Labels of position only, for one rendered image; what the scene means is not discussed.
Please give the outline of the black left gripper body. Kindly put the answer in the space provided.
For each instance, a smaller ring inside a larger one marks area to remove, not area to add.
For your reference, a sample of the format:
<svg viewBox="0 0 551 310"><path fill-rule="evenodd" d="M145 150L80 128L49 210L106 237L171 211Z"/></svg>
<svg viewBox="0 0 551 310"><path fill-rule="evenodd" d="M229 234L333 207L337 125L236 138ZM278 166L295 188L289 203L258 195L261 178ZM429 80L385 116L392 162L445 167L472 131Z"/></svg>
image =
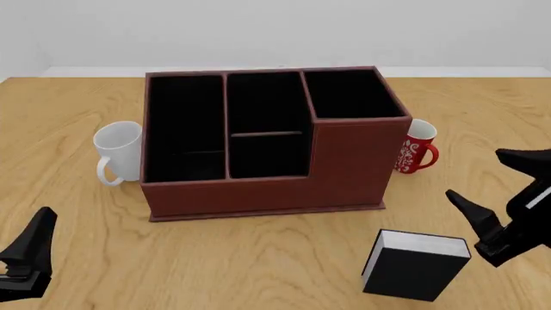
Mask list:
<svg viewBox="0 0 551 310"><path fill-rule="evenodd" d="M0 299L39 299L46 292L50 276L33 273L29 278L0 278Z"/></svg>

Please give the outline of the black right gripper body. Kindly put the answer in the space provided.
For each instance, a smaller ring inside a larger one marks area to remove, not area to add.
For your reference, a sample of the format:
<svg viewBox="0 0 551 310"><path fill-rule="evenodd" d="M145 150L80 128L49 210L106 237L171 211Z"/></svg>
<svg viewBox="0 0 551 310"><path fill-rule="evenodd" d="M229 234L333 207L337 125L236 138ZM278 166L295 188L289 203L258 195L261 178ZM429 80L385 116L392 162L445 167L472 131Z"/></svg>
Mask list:
<svg viewBox="0 0 551 310"><path fill-rule="evenodd" d="M511 218L500 224L489 213L476 225L477 252L493 267L512 260L539 245L551 248L551 181L535 180L506 204Z"/></svg>

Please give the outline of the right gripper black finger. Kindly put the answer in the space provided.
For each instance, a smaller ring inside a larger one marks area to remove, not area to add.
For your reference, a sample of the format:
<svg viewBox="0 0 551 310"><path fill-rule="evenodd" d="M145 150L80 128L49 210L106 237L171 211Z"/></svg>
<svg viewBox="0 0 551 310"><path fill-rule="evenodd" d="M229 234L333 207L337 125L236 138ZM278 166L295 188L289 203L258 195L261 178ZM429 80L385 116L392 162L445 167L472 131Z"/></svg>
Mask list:
<svg viewBox="0 0 551 310"><path fill-rule="evenodd" d="M501 164L535 180L551 181L551 149L498 149L495 154Z"/></svg>
<svg viewBox="0 0 551 310"><path fill-rule="evenodd" d="M449 201L465 216L481 242L488 242L503 230L498 216L489 208L484 208L449 189L445 195Z"/></svg>

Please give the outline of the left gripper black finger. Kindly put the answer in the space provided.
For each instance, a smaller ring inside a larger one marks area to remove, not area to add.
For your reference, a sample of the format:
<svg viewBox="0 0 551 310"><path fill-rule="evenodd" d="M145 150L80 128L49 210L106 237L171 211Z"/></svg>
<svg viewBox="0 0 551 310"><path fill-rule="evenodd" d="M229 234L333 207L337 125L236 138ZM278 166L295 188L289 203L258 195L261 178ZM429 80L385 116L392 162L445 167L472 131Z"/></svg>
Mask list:
<svg viewBox="0 0 551 310"><path fill-rule="evenodd" d="M30 276L35 271L48 276L53 273L51 248L57 218L51 208L40 208L21 234L0 252L0 261L6 263L6 276Z"/></svg>

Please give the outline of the black book with white pages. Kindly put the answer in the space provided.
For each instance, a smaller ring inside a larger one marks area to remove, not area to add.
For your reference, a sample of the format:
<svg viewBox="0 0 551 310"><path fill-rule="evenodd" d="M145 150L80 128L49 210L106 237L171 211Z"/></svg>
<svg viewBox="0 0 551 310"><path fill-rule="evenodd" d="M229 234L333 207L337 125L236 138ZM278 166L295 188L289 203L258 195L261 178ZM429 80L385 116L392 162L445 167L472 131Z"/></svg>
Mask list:
<svg viewBox="0 0 551 310"><path fill-rule="evenodd" d="M362 270L362 291L435 301L470 259L465 239L381 229Z"/></svg>

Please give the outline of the red-brown desk caddy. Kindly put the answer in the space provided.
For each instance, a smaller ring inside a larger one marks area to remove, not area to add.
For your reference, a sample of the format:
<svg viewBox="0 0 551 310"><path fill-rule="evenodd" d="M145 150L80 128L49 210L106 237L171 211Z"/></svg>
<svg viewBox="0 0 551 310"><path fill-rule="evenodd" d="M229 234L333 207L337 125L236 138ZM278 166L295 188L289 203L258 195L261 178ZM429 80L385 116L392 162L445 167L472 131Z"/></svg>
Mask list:
<svg viewBox="0 0 551 310"><path fill-rule="evenodd" d="M412 116L373 66L151 72L151 221L383 208Z"/></svg>

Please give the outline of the red mug with white pattern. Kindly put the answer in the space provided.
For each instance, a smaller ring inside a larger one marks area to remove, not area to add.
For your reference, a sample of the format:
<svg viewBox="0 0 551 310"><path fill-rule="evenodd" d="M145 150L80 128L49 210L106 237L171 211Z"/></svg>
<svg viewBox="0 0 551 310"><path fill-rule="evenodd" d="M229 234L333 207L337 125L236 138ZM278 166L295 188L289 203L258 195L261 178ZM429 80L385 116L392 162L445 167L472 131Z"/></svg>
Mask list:
<svg viewBox="0 0 551 310"><path fill-rule="evenodd" d="M436 135L437 130L432 124L413 119L394 169L403 174L412 174L435 164L439 159L439 151L432 144Z"/></svg>

